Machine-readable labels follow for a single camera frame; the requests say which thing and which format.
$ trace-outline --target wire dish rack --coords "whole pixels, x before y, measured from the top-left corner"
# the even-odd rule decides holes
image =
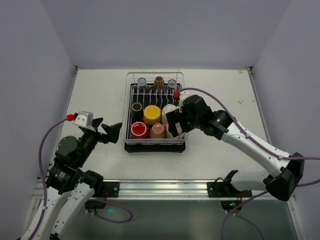
[[[148,87],[154,84],[155,78],[161,76],[164,80],[164,90],[154,92],[141,91],[138,89],[138,79],[145,78]],[[128,152],[183,152],[186,148],[185,141],[188,134],[184,133],[181,138],[158,138],[158,139],[132,139],[130,126],[132,125],[131,106],[141,103],[143,110],[149,105],[155,105],[161,110],[167,104],[177,106],[178,101],[174,99],[173,92],[169,91],[168,81],[174,79],[177,83],[176,90],[184,88],[184,75],[182,72],[129,72],[126,76],[125,99],[122,117],[121,138],[125,142],[125,149]]]

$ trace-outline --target black cup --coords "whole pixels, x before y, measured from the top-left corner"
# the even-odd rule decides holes
[[[144,110],[140,102],[135,102],[131,106],[131,118],[132,122],[140,121],[142,122],[144,119]]]

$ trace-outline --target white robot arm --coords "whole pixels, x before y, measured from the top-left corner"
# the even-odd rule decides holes
[[[176,137],[181,133],[190,132],[193,129],[200,129],[208,136],[228,143],[247,154],[265,171],[259,172],[238,172],[231,171],[223,180],[226,187],[234,188],[241,192],[244,190],[267,190],[275,198],[288,201],[294,189],[303,176],[303,160],[285,160],[283,157],[302,157],[299,153],[290,155],[265,142],[252,132],[247,130],[241,123],[241,132],[233,119],[223,110],[212,112],[204,99],[198,95],[190,95],[182,91],[179,97],[179,109],[168,112],[169,132]],[[255,139],[267,150],[276,153],[279,158],[263,150],[252,142],[249,137]]]
[[[74,124],[83,135],[64,137],[55,152],[54,165],[46,184],[46,206],[40,203],[35,217],[21,240],[61,240],[65,229],[85,203],[103,188],[103,176],[88,170],[84,165],[97,143],[116,143],[122,123],[102,124],[105,133],[98,132],[103,118],[93,119],[90,112],[81,111],[73,116]]]

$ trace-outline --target white table surface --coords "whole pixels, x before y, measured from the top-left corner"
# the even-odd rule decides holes
[[[266,139],[257,101],[245,70],[179,69],[184,74],[185,87],[206,90],[218,97],[231,113],[250,131]],[[137,69],[79,70],[67,113],[88,111],[94,118],[112,125],[122,121],[126,76]],[[204,98],[211,109],[221,107],[213,99]],[[63,125],[61,138],[82,132],[70,122]],[[124,141],[117,144],[98,143],[82,170],[92,170],[105,179],[117,180],[201,180],[225,177],[231,170],[262,170],[250,157],[227,143],[193,130],[186,140],[183,153],[127,153]]]

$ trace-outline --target gray wall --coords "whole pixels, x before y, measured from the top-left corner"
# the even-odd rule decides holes
[[[39,174],[38,147],[62,119],[74,67],[39,0],[0,1],[0,239],[20,236]],[[52,134],[43,154],[52,154]]]
[[[290,0],[42,0],[85,68],[253,66]]]
[[[320,1],[293,0],[254,67],[254,80],[274,145],[320,156]],[[302,182],[320,178],[308,161]],[[296,190],[310,240],[320,236],[320,186]]]

